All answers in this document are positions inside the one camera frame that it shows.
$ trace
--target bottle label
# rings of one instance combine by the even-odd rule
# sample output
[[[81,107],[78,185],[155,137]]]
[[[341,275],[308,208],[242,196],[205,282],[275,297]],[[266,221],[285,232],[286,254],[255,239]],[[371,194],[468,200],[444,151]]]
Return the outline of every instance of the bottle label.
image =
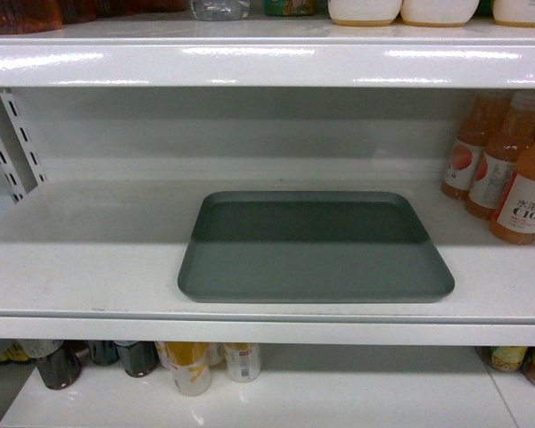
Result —
[[[18,343],[26,352],[28,357],[33,359],[47,357],[56,352],[63,341],[37,341],[33,339],[19,339]]]
[[[521,234],[535,234],[535,181],[515,172],[494,219]]]
[[[444,174],[444,182],[455,189],[468,190],[482,154],[483,147],[456,139],[449,165]]]
[[[206,362],[206,355],[188,366],[170,363],[172,377],[178,390],[186,395],[200,393],[210,384],[210,369]]]
[[[482,207],[495,209],[514,169],[513,162],[495,159],[484,153],[475,171],[470,199]]]
[[[230,377],[236,381],[245,382],[255,379],[259,375],[261,362],[259,359],[259,345],[252,344],[247,350],[233,350],[225,346],[226,365]]]

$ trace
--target dark bottle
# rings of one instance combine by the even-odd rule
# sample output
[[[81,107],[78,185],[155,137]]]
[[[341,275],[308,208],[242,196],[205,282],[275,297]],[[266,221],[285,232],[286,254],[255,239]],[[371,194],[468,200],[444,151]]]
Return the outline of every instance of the dark bottle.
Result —
[[[60,29],[57,0],[0,0],[0,34],[38,33]]]
[[[81,374],[81,365],[73,349],[64,341],[18,340],[37,367],[44,385],[61,390],[74,383]]]
[[[115,341],[123,368],[129,376],[148,375],[159,362],[153,342]]]
[[[91,360],[97,366],[110,366],[119,361],[117,346],[113,341],[87,341]]]
[[[95,0],[95,6],[97,15],[104,18],[131,15],[139,10],[136,0]]]
[[[97,19],[94,0],[57,0],[64,24],[80,24]]]

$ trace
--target glass bottle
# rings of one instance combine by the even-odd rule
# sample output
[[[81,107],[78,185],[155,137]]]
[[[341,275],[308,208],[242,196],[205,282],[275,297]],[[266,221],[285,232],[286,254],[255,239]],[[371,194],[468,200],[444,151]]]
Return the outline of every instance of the glass bottle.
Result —
[[[153,342],[115,341],[125,372],[131,377],[147,376],[159,363]]]
[[[94,0],[58,0],[64,24],[80,24],[97,19]]]
[[[62,27],[57,0],[0,0],[0,34],[26,34]]]
[[[513,174],[519,155],[535,143],[535,91],[515,93],[501,129],[491,136],[465,208],[475,217],[490,220]]]
[[[519,155],[490,231],[508,243],[535,241],[535,144]]]
[[[472,111],[460,125],[442,182],[444,194],[459,201],[465,199],[483,149],[501,127],[508,106],[505,91],[482,91],[478,94]]]
[[[113,341],[87,341],[91,361],[97,366],[110,366],[119,361],[117,345]]]
[[[64,341],[19,339],[18,343],[50,390],[66,388],[79,378],[81,365],[78,357]]]

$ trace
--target juice drink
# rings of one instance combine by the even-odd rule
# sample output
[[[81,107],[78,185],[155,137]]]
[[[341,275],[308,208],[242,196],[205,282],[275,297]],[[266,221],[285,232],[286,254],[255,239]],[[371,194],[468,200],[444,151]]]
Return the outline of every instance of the juice drink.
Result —
[[[62,11],[56,0],[0,0],[0,34],[38,33],[61,27]]]
[[[535,241],[535,144],[521,153],[490,223],[490,231],[508,243]]]
[[[465,200],[467,211],[490,220],[514,172],[517,158],[535,142],[535,91],[514,95],[501,129],[491,136]]]
[[[181,394],[194,397],[210,386],[207,348],[204,342],[167,342],[172,378]]]
[[[499,130],[509,107],[505,91],[483,91],[460,125],[441,191],[462,201],[490,137]]]

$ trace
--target orange juice bottle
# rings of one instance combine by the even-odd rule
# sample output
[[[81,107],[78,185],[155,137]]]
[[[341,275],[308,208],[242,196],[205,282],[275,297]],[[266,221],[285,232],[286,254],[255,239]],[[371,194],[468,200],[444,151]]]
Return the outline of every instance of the orange juice bottle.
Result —
[[[508,243],[535,241],[535,144],[521,153],[490,223],[490,231]]]
[[[514,172],[517,158],[535,142],[535,91],[514,95],[501,129],[488,141],[475,174],[465,208],[490,220]]]
[[[462,122],[444,174],[441,191],[462,201],[467,196],[473,173],[490,137],[499,130],[507,113],[505,91],[483,91],[469,116]]]

